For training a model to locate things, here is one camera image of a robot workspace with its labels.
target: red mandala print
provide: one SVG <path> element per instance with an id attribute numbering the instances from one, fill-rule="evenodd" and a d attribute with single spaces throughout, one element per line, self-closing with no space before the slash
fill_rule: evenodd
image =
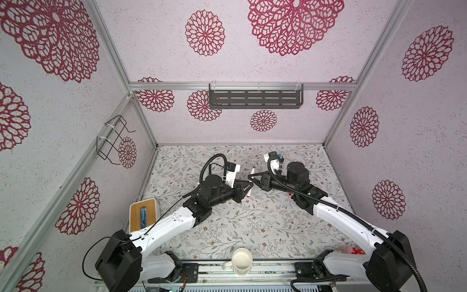
<path id="1" fill-rule="evenodd" d="M 198 90 L 193 92 L 186 102 L 188 111 L 200 121 L 212 121 L 222 113 L 221 109 L 213 109 L 209 106 L 209 92 Z"/>
<path id="2" fill-rule="evenodd" d="M 156 78 L 143 78 L 138 82 L 162 82 Z M 171 90 L 136 91 L 136 96 L 142 105 L 155 112 L 168 111 L 174 105 L 174 95 Z"/>
<path id="3" fill-rule="evenodd" d="M 90 178 L 85 178 L 66 206 L 66 210 L 55 223 L 55 227 L 60 230 L 60 233 L 68 235 L 83 232 L 96 218 L 100 204 L 99 197 L 96 183 Z"/>
<path id="4" fill-rule="evenodd" d="M 136 146 L 130 137 L 125 137 L 118 146 L 118 158 L 125 168 L 130 168 L 136 161 Z"/>
<path id="5" fill-rule="evenodd" d="M 250 125 L 258 132 L 271 130 L 276 125 L 277 116 L 272 111 L 262 109 L 251 116 Z"/>
<path id="6" fill-rule="evenodd" d="M 18 247 L 9 246 L 6 249 L 0 251 L 0 273 L 17 250 Z"/>
<path id="7" fill-rule="evenodd" d="M 42 280 L 45 275 L 45 261 L 42 259 L 42 252 L 38 252 L 34 261 L 29 265 L 26 274 L 21 278 L 16 286 L 16 292 L 28 291 L 37 292 L 42 287 Z"/>
<path id="8" fill-rule="evenodd" d="M 373 203 L 381 216 L 397 219 L 405 211 L 405 196 L 394 182 L 380 181 L 373 189 Z"/>
<path id="9" fill-rule="evenodd" d="M 439 25 L 415 38 L 402 60 L 402 74 L 410 81 L 420 81 L 433 75 L 449 58 L 453 50 L 453 32 Z"/>
<path id="10" fill-rule="evenodd" d="M 30 120 L 21 96 L 0 82 L 0 152 L 22 143 L 31 129 Z"/>
<path id="11" fill-rule="evenodd" d="M 81 82 L 96 71 L 99 42 L 81 1 L 0 0 L 0 20 L 46 73 Z"/>
<path id="12" fill-rule="evenodd" d="M 378 115 L 371 107 L 359 109 L 350 123 L 350 137 L 358 147 L 370 145 L 378 133 Z"/>
<path id="13" fill-rule="evenodd" d="M 212 56 L 224 44 L 224 27 L 217 15 L 210 11 L 198 10 L 185 25 L 186 40 L 195 52 L 202 56 Z"/>
<path id="14" fill-rule="evenodd" d="M 248 20 L 260 46 L 296 55 L 323 39 L 344 9 L 344 0 L 248 0 Z"/>
<path id="15" fill-rule="evenodd" d="M 354 82 L 355 80 L 349 76 L 339 76 L 331 80 L 331 82 Z M 319 108 L 326 111 L 332 111 L 342 106 L 344 99 L 348 95 L 345 90 L 321 90 L 316 96 L 316 104 Z"/>

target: floral tablecloth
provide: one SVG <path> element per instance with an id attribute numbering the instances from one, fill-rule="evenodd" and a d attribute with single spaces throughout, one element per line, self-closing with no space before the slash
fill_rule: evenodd
<path id="1" fill-rule="evenodd" d="M 267 170 L 263 155 L 271 151 L 285 158 L 284 170 L 292 161 L 305 164 L 311 183 L 351 210 L 320 145 L 162 146 L 158 151 L 144 199 L 155 198 L 161 213 L 197 186 L 199 172 L 212 155 L 223 153 L 228 161 L 241 164 L 237 178 L 247 179 L 253 166 L 256 172 Z M 215 162 L 223 165 L 220 158 Z M 214 165 L 213 173 L 221 174 L 222 169 Z M 331 224 L 298 208 L 287 193 L 265 192 L 254 186 L 249 199 L 215 206 L 207 220 L 174 236 L 155 253 L 172 250 L 183 259 L 226 259 L 236 248 L 244 247 L 257 259 L 308 258 L 347 244 L 353 242 Z"/>

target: black cable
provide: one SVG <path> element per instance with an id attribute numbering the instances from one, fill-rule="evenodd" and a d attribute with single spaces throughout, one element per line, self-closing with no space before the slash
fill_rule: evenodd
<path id="1" fill-rule="evenodd" d="M 116 241 L 119 241 L 119 242 L 129 243 L 129 242 L 133 242 L 133 241 L 135 241 L 135 240 L 138 240 L 138 239 L 140 239 L 141 237 L 138 237 L 138 238 L 133 239 L 133 240 L 120 240 L 120 239 L 117 239 L 117 238 L 113 238 L 113 237 L 111 237 L 111 236 L 105 236 L 105 237 L 102 237 L 101 239 L 99 239 L 95 244 L 93 244 L 93 245 L 88 249 L 88 251 L 85 253 L 85 256 L 83 257 L 83 263 L 82 263 L 82 265 L 81 265 L 81 268 L 83 269 L 83 274 L 84 274 L 86 277 L 88 277 L 89 279 L 93 279 L 93 280 L 96 280 L 96 281 L 102 281 L 102 279 L 97 279 L 97 278 L 91 277 L 91 276 L 89 276 L 88 274 L 86 274 L 86 272 L 85 272 L 85 259 L 86 259 L 87 254 L 91 251 L 91 249 L 92 249 L 94 246 L 96 246 L 96 244 L 98 244 L 99 242 L 101 242 L 102 240 L 104 240 L 104 239 L 106 239 L 106 238 L 112 238 L 112 239 L 114 239 L 114 240 L 116 240 Z"/>
<path id="2" fill-rule="evenodd" d="M 336 275 L 334 277 L 330 277 L 330 278 L 326 278 L 326 279 L 316 279 L 316 280 L 299 280 L 299 279 L 295 279 L 295 280 L 292 280 L 290 281 L 290 285 L 292 287 L 292 289 L 295 291 L 295 292 L 301 292 L 300 290 L 298 290 L 297 288 L 295 288 L 294 284 L 295 283 L 318 283 L 318 282 L 326 282 L 326 281 L 332 281 L 332 280 L 338 280 L 338 279 L 341 279 L 341 278 L 345 278 L 347 276 L 344 276 L 344 275 Z"/>
<path id="3" fill-rule="evenodd" d="M 218 153 L 218 154 L 214 154 L 211 158 L 208 159 L 208 161 L 206 162 L 206 164 L 203 166 L 203 168 L 201 169 L 201 173 L 199 174 L 199 184 L 203 183 L 203 176 L 204 176 L 204 172 L 206 171 L 206 168 L 208 167 L 208 165 L 216 158 L 218 157 L 222 157 L 222 159 L 224 160 L 224 177 L 222 178 L 222 182 L 224 183 L 226 181 L 226 176 L 227 176 L 227 157 L 222 154 L 222 153 Z"/>
<path id="4" fill-rule="evenodd" d="M 401 257 L 401 259 L 403 260 L 403 262 L 409 267 L 409 269 L 412 271 L 412 274 L 414 275 L 415 279 L 417 280 L 418 282 L 418 286 L 420 287 L 420 291 L 421 292 L 427 292 L 427 289 L 426 289 L 426 285 L 425 285 L 425 282 L 423 281 L 422 279 L 422 276 L 420 275 L 420 272 L 418 272 L 416 266 L 414 263 L 412 263 L 412 261 L 409 259 L 409 257 L 407 257 L 407 255 L 398 247 L 396 246 L 391 240 L 389 240 L 387 237 L 385 237 L 384 235 L 382 235 L 381 233 L 379 233 L 378 231 L 376 231 L 371 225 L 369 225 L 368 223 L 366 223 L 362 218 L 358 217 L 357 215 L 355 215 L 354 213 L 346 210 L 346 209 L 343 209 L 341 207 L 339 207 L 338 205 L 335 205 L 335 204 L 332 204 L 332 203 L 329 203 L 329 202 L 326 202 L 324 200 L 321 200 L 321 199 L 317 199 L 317 198 L 314 198 L 304 192 L 300 192 L 300 191 L 297 191 L 291 187 L 289 187 L 288 185 L 284 184 L 277 176 L 276 174 L 272 171 L 272 168 L 271 168 L 271 161 L 272 160 L 275 160 L 275 159 L 278 159 L 280 162 L 283 162 L 284 159 L 280 158 L 279 156 L 277 155 L 272 155 L 269 157 L 268 159 L 268 172 L 269 174 L 272 176 L 272 178 L 278 182 L 278 184 L 283 187 L 285 190 L 291 192 L 291 193 L 295 193 L 295 194 L 299 194 L 300 196 L 304 196 L 304 197 L 307 197 L 309 199 L 312 199 L 314 200 L 315 202 L 318 202 L 318 203 L 321 203 L 323 205 L 326 205 L 326 206 L 329 206 L 331 208 L 334 208 L 334 209 L 338 209 L 339 212 L 342 212 L 344 213 L 345 215 L 351 217 L 352 219 L 354 219 L 355 221 L 357 221 L 358 223 L 360 223 L 361 225 L 363 225 L 366 229 L 368 229 L 369 231 L 371 231 L 374 235 L 378 236 L 379 238 L 381 238 L 385 243 L 387 243 L 390 248 L 398 255 Z"/>
<path id="5" fill-rule="evenodd" d="M 146 290 L 146 292 L 149 292 L 149 291 L 146 289 L 146 286 L 144 285 L 144 281 L 141 281 L 141 283 L 143 283 L 144 290 Z"/>
<path id="6" fill-rule="evenodd" d="M 167 211 L 165 211 L 165 213 L 161 216 L 161 218 L 159 218 L 159 221 L 154 223 L 145 233 L 144 235 L 148 234 L 149 231 L 151 231 L 151 229 L 156 226 L 157 223 L 159 223 L 161 221 L 161 219 L 170 211 L 171 208 L 173 208 L 178 202 L 180 202 L 181 200 L 183 200 L 183 197 L 181 197 L 180 199 L 178 199 L 177 202 L 175 202 L 172 206 L 170 206 L 169 209 L 167 209 Z"/>
<path id="7" fill-rule="evenodd" d="M 218 166 L 220 166 L 220 167 L 223 167 L 222 165 L 217 164 L 217 163 L 215 163 L 215 162 L 211 163 L 211 164 L 209 165 L 209 171 L 208 171 L 209 175 L 212 174 L 212 165 L 213 165 L 213 164 L 218 165 Z"/>

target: mug handle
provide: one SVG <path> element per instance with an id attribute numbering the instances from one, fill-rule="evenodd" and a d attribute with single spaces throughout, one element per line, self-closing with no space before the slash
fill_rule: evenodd
<path id="1" fill-rule="evenodd" d="M 222 270 L 223 271 L 230 270 L 233 267 L 234 267 L 234 264 L 232 263 L 232 261 L 230 261 L 222 265 Z"/>

